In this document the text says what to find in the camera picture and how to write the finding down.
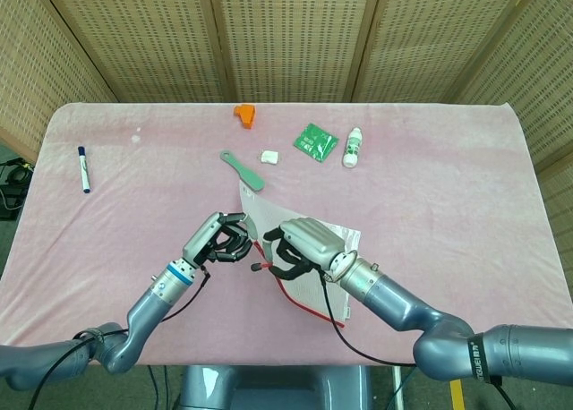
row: white marker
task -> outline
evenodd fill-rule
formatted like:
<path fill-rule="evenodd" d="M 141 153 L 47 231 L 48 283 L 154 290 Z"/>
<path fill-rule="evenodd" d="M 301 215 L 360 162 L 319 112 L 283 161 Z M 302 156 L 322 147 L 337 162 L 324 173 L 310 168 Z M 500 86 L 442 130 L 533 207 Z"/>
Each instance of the white marker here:
<path fill-rule="evenodd" d="M 88 163 L 86 162 L 86 149 L 83 146 L 78 148 L 80 154 L 80 170 L 81 170 L 81 186 L 83 191 L 88 193 L 90 191 L 90 177 L 88 176 Z"/>

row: orange object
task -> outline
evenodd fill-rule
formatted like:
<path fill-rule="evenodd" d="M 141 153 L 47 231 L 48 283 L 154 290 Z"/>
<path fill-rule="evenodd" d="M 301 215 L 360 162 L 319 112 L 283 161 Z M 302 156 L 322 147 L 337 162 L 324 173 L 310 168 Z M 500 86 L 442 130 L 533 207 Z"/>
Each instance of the orange object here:
<path fill-rule="evenodd" d="M 254 105 L 252 104 L 242 104 L 241 106 L 235 106 L 235 116 L 241 118 L 243 127 L 250 130 L 254 125 Z"/>

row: small white bottle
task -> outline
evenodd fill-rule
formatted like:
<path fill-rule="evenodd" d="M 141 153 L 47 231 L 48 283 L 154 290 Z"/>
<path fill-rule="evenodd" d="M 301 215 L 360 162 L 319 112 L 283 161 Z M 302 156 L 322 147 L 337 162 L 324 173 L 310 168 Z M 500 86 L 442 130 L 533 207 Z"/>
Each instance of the small white bottle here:
<path fill-rule="evenodd" d="M 344 157 L 342 157 L 344 167 L 352 168 L 356 166 L 361 146 L 362 131 L 360 131 L 360 128 L 353 128 L 346 139 L 346 149 L 344 150 Z"/>

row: black wire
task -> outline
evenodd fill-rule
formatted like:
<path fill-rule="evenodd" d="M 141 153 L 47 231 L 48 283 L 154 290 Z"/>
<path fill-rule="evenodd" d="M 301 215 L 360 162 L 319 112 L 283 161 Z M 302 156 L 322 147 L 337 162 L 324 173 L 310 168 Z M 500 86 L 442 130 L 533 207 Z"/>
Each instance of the black wire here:
<path fill-rule="evenodd" d="M 153 370 L 151 369 L 151 365 L 147 366 L 147 369 L 150 371 L 151 383 L 153 383 L 153 388 L 155 389 L 155 410 L 159 409 L 159 389 L 158 383 L 155 380 L 155 374 L 153 374 Z"/>
<path fill-rule="evenodd" d="M 396 396 L 398 395 L 398 392 L 405 386 L 407 385 L 407 383 L 412 379 L 412 375 L 415 373 L 415 368 L 412 369 L 411 372 L 409 372 L 407 374 L 407 376 L 400 382 L 400 385 L 398 386 L 398 388 L 394 391 L 394 393 L 392 394 L 392 396 L 390 397 L 390 400 L 388 401 L 388 405 L 386 406 L 386 410 L 389 410 L 390 407 L 392 406 L 392 403 L 394 402 L 394 400 L 396 399 Z"/>
<path fill-rule="evenodd" d="M 170 408 L 169 408 L 169 401 L 170 401 L 170 399 L 169 399 L 169 374 L 167 373 L 167 366 L 166 365 L 163 366 L 163 377 L 165 377 L 165 392 L 167 395 L 165 408 L 166 408 L 166 410 L 170 410 Z"/>
<path fill-rule="evenodd" d="M 114 334 L 122 334 L 124 332 L 126 332 L 127 329 L 119 329 L 117 331 L 110 331 L 110 332 L 106 332 L 104 334 L 105 336 L 112 336 Z M 34 406 L 36 406 L 36 402 L 38 401 L 38 397 L 39 397 L 39 393 L 42 390 L 42 387 L 44 386 L 44 384 L 46 383 L 48 377 L 50 377 L 50 375 L 52 374 L 52 372 L 54 372 L 54 370 L 60 365 L 60 363 L 62 363 L 63 361 L 65 361 L 65 359 L 70 356 L 71 354 L 73 354 L 74 352 L 76 352 L 78 349 L 81 349 L 82 347 L 88 345 L 89 343 L 91 343 L 92 341 L 94 341 L 95 338 L 94 337 L 90 337 L 87 338 L 85 341 L 82 341 L 81 343 L 79 343 L 78 345 L 72 347 L 70 350 L 68 350 L 65 354 L 63 354 L 62 356 L 60 356 L 60 359 L 58 359 L 55 363 L 52 364 L 52 366 L 50 367 L 50 369 L 46 372 L 46 374 L 44 374 L 44 377 L 42 377 L 42 380 L 40 381 L 40 383 L 38 384 L 38 386 L 36 387 L 36 390 L 34 391 L 34 395 L 32 396 L 32 400 L 30 401 L 30 404 L 28 405 L 28 410 L 33 410 Z"/>
<path fill-rule="evenodd" d="M 199 289 L 197 289 L 197 291 L 195 291 L 195 294 L 193 294 L 193 296 L 189 299 L 189 301 L 187 303 L 185 303 L 185 305 L 183 307 L 181 307 L 177 312 L 170 314 L 169 316 L 166 316 L 165 318 L 163 318 L 163 320 L 160 323 L 163 323 L 163 322 L 166 322 L 170 319 L 173 319 L 176 315 L 178 315 L 180 312 L 182 312 L 187 307 L 189 307 L 189 305 L 195 300 L 195 298 L 197 298 L 197 296 L 199 295 L 199 292 L 205 287 L 205 285 L 207 284 L 210 277 L 211 277 L 211 274 L 209 274 L 205 270 L 205 277 L 203 278 L 201 284 L 199 285 Z"/>
<path fill-rule="evenodd" d="M 497 383 L 493 383 L 493 386 L 495 386 L 495 388 L 498 390 L 498 392 L 500 392 L 500 395 L 503 397 L 503 399 L 505 399 L 505 402 L 508 403 L 508 406 L 511 410 L 517 410 L 517 407 L 515 404 L 513 404 L 513 401 L 511 401 L 511 398 L 508 396 L 508 394 L 506 393 L 505 390 L 503 390 L 503 388 L 501 387 L 501 385 L 497 384 Z"/>
<path fill-rule="evenodd" d="M 375 363 L 382 363 L 384 365 L 391 365 L 394 367 L 416 367 L 415 363 L 395 363 L 392 361 L 385 361 L 383 359 L 375 358 L 374 356 L 370 356 L 369 354 L 365 354 L 364 352 L 361 352 L 360 350 L 358 350 L 354 346 L 352 346 L 350 343 L 348 343 L 348 341 L 346 341 L 346 339 L 344 338 L 344 336 L 340 332 L 340 329 L 338 329 L 338 325 L 337 325 L 336 321 L 334 320 L 334 315 L 332 314 L 332 308 L 330 307 L 329 291 L 327 291 L 327 289 L 326 289 L 326 280 L 324 279 L 324 275 L 320 272 L 319 272 L 319 274 L 321 275 L 321 284 L 322 284 L 322 292 L 324 293 L 324 301 L 326 303 L 327 309 L 329 309 L 330 323 L 332 323 L 332 326 L 334 327 L 334 330 L 337 332 L 338 337 L 342 340 L 342 342 L 350 350 L 352 350 L 356 354 L 359 354 L 363 358 L 374 361 Z"/>

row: pink tablecloth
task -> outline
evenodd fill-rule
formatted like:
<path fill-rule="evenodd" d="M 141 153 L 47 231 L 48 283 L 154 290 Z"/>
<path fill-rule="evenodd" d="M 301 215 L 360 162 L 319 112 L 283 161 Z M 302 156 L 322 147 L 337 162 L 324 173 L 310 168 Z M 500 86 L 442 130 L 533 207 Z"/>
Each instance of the pink tablecloth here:
<path fill-rule="evenodd" d="M 341 142 L 320 164 L 292 144 L 314 122 Z M 363 130 L 354 169 L 344 139 Z M 81 191 L 77 147 L 93 192 Z M 70 104 L 52 118 L 0 281 L 0 343 L 68 339 L 125 314 L 211 212 L 240 208 L 232 150 L 267 182 L 261 195 L 363 233 L 361 254 L 475 330 L 573 327 L 573 310 L 523 133 L 509 106 L 259 104 L 254 129 L 233 105 Z M 262 149 L 280 152 L 263 165 Z M 364 363 L 332 327 L 295 308 L 269 273 L 211 264 L 187 311 L 156 329 L 140 363 Z M 192 290 L 184 296 L 186 300 Z M 345 334 L 380 358 L 412 361 L 359 303 Z"/>

